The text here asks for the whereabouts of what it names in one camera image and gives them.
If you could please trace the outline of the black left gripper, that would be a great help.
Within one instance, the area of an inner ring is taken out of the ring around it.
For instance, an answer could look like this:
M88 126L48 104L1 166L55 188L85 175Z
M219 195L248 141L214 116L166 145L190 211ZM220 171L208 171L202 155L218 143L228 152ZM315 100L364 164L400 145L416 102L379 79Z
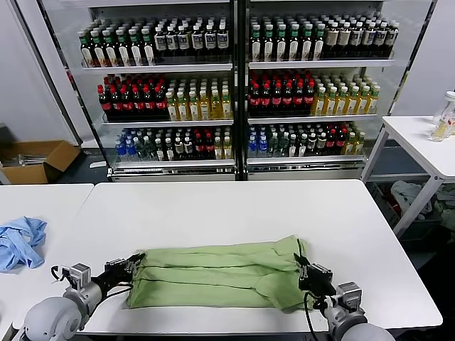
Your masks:
M98 276L94 277L94 282L101 290L111 290L120 283L130 283L132 274L135 273L145 253L138 253L126 259L109 261L105 264L105 270Z

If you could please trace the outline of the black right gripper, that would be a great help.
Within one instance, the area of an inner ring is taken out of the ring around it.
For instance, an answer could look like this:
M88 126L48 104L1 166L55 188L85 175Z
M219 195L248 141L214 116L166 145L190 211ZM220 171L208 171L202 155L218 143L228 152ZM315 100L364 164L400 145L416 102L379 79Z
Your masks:
M302 254L294 253L299 266L299 289L309 291L314 296L334 296L336 290L332 285L333 272L320 264L310 264Z

